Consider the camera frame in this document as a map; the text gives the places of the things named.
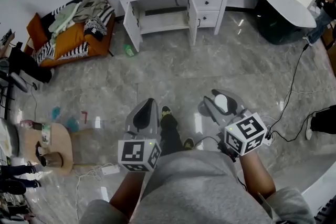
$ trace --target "shelf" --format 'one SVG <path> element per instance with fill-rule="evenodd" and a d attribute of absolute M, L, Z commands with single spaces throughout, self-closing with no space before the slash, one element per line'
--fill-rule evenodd
<path fill-rule="evenodd" d="M 141 34 L 189 28 L 186 10 L 149 16 L 142 11 L 139 21 Z"/>

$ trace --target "vanity cabinet door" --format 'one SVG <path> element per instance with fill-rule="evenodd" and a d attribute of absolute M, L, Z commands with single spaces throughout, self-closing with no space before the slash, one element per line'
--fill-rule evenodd
<path fill-rule="evenodd" d="M 123 24 L 137 51 L 139 51 L 142 42 L 139 17 L 140 13 L 135 3 L 128 2 Z"/>
<path fill-rule="evenodd" d="M 194 0 L 188 0 L 187 3 L 187 16 L 189 23 L 190 36 L 189 41 L 193 46 L 196 42 L 197 28 L 198 28 L 198 19 L 197 19 L 197 10 Z"/>

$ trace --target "gray t-shirt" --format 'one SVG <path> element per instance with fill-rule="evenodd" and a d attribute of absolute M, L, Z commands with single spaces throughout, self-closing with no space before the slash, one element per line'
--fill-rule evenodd
<path fill-rule="evenodd" d="M 103 200 L 92 201 L 80 220 L 80 224 L 128 222 Z M 197 150 L 160 158 L 131 220 L 132 224 L 277 222 L 315 223 L 297 190 L 281 189 L 261 206 L 242 188 L 228 156 Z"/>

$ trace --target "black shoe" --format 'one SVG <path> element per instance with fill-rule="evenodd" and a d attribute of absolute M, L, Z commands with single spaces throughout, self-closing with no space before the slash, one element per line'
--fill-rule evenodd
<path fill-rule="evenodd" d="M 163 108 L 161 109 L 161 117 L 163 118 L 166 115 L 172 115 L 172 110 L 168 107 L 168 106 L 163 106 Z"/>
<path fill-rule="evenodd" d="M 35 188 L 40 188 L 41 187 L 40 181 L 34 180 L 34 182 L 35 182 Z"/>
<path fill-rule="evenodd" d="M 35 168 L 35 165 L 33 165 L 30 161 L 27 161 L 27 164 L 28 166 L 31 167 L 31 174 L 35 174 L 37 171 L 36 171 L 36 168 Z"/>
<path fill-rule="evenodd" d="M 187 138 L 184 143 L 183 143 L 183 147 L 186 149 L 186 150 L 192 150 L 194 147 L 195 147 L 195 142 L 192 138 Z"/>

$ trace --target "sneaker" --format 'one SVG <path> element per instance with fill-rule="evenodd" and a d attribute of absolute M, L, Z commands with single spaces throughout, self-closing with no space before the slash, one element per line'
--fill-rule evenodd
<path fill-rule="evenodd" d="M 186 149 L 186 150 L 192 150 L 194 147 L 195 147 L 195 142 L 192 138 L 187 138 L 184 143 L 183 143 L 183 147 Z"/>
<path fill-rule="evenodd" d="M 27 161 L 27 165 L 31 167 L 32 174 L 37 172 L 35 165 L 33 165 L 30 161 Z"/>
<path fill-rule="evenodd" d="M 41 187 L 40 181 L 34 180 L 34 182 L 35 182 L 35 188 L 40 188 Z"/>
<path fill-rule="evenodd" d="M 303 37 L 302 39 L 304 39 L 305 41 L 307 41 L 307 44 L 308 44 L 309 46 L 313 46 L 312 43 L 310 43 L 308 37 Z"/>
<path fill-rule="evenodd" d="M 307 121 L 307 128 L 306 128 L 306 139 L 307 139 L 307 140 L 310 140 L 311 137 L 312 137 L 312 135 L 313 135 L 313 131 L 312 131 L 312 129 L 310 128 L 312 118 L 313 118 L 313 117 L 310 116 L 310 117 L 308 118 L 308 121 Z"/>
<path fill-rule="evenodd" d="M 162 118 L 166 115 L 172 115 L 172 114 L 173 114 L 172 110 L 166 105 L 161 109 L 161 117 Z"/>
<path fill-rule="evenodd" d="M 50 72 L 51 72 L 51 78 L 50 78 L 49 82 L 52 80 L 52 77 L 53 77 L 54 74 L 55 74 L 55 69 L 54 69 L 54 68 L 51 68 L 51 69 L 50 69 Z"/>

